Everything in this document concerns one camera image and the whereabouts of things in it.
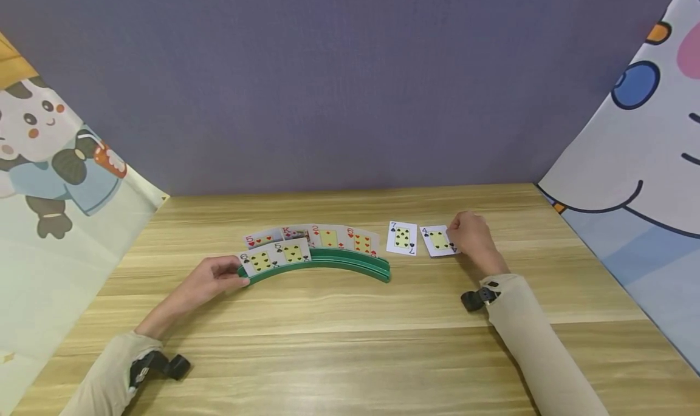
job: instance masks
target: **playing card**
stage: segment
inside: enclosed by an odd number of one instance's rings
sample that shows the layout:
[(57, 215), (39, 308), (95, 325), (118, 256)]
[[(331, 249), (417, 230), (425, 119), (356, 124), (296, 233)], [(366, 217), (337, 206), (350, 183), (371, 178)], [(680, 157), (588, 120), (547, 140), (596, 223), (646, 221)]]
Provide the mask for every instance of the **playing card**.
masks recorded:
[(420, 228), (420, 235), (423, 236), (425, 247), (428, 248), (430, 256), (445, 256), (459, 254), (455, 243), (447, 237), (447, 227), (440, 225), (436, 227)]
[(395, 254), (416, 255), (416, 231), (413, 223), (390, 222), (386, 250)]
[(248, 252), (238, 254), (238, 259), (241, 260), (245, 273), (251, 277), (282, 265), (310, 261), (311, 254), (306, 238), (297, 238), (255, 247)]
[(309, 235), (311, 231), (311, 224), (305, 223), (301, 225), (290, 225), (288, 227), (281, 227), (282, 230), (282, 240), (294, 240), (295, 238), (306, 238), (309, 242), (310, 247), (314, 247), (313, 241)]
[(248, 246), (248, 249), (253, 249), (253, 247), (267, 245), (273, 241), (282, 241), (283, 238), (280, 228), (271, 228), (267, 229), (266, 231), (256, 232), (254, 234), (250, 234), (249, 236), (245, 236), (243, 237), (243, 240), (245, 241), (245, 245)]
[(351, 243), (349, 249), (363, 254), (377, 256), (379, 250), (379, 234), (364, 229), (346, 227), (345, 232)]
[(268, 245), (255, 247), (248, 252), (241, 252), (238, 254), (238, 259), (241, 260), (243, 264), (243, 269), (248, 277), (252, 277), (254, 274), (270, 270), (273, 266), (271, 255), (272, 251)]
[(312, 224), (309, 237), (316, 247), (352, 250), (352, 243), (349, 241), (346, 229), (347, 227), (344, 225)]
[(272, 243), (272, 265), (286, 265), (299, 263), (300, 261), (310, 261), (309, 242), (306, 238), (297, 238)]

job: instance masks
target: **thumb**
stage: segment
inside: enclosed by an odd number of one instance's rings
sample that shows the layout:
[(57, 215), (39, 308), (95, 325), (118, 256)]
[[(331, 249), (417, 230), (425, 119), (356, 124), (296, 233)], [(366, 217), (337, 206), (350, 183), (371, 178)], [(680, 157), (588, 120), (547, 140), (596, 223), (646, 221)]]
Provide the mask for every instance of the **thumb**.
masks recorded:
[(250, 284), (250, 279), (249, 278), (241, 278), (237, 274), (222, 274), (217, 280), (216, 283), (220, 289), (220, 291), (225, 291), (225, 290), (232, 290), (236, 288), (243, 288), (246, 287)]

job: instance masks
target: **pink cheek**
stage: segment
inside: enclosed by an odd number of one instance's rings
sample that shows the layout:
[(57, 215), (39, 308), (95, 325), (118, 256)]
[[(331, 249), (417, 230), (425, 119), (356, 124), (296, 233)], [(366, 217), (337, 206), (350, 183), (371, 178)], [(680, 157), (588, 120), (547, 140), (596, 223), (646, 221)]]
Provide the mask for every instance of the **pink cheek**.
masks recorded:
[(678, 68), (691, 79), (700, 79), (700, 23), (683, 38), (676, 57)]

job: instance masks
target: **right hand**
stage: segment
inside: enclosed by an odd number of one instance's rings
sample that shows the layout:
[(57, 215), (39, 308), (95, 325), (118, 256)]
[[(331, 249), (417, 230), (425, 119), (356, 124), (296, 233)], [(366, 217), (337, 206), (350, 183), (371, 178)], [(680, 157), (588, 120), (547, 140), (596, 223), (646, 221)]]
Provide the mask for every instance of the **right hand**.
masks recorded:
[(486, 220), (471, 211), (462, 211), (447, 228), (447, 236), (462, 254), (478, 266), (480, 279), (492, 274), (510, 273), (506, 260), (496, 249)]

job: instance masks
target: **left hand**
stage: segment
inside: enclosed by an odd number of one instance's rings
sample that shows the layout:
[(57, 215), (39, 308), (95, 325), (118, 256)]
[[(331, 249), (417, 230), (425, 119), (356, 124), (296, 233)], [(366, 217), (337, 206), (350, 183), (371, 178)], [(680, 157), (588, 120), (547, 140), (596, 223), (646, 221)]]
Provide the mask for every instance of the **left hand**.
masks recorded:
[(162, 304), (178, 314), (189, 313), (216, 295), (227, 290), (243, 288), (250, 283), (236, 272), (241, 265), (237, 256), (205, 258), (194, 268)]
[(241, 263), (234, 255), (205, 258), (168, 297), (134, 329), (136, 334), (161, 339), (175, 320), (211, 301), (226, 290), (250, 284), (236, 272)]

